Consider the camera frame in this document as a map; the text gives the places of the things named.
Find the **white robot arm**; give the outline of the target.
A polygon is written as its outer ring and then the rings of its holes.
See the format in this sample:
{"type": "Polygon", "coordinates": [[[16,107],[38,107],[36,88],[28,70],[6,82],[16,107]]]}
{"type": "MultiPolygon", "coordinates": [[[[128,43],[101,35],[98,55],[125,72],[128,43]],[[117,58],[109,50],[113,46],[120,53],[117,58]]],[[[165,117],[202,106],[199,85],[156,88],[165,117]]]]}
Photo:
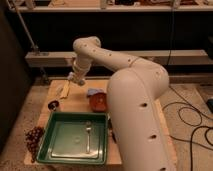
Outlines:
{"type": "Polygon", "coordinates": [[[93,62],[114,72],[107,85],[107,105],[124,170],[176,171],[155,106],[169,86],[165,68],[103,49],[97,37],[75,40],[73,50],[77,57],[70,81],[82,85],[93,62]]]}

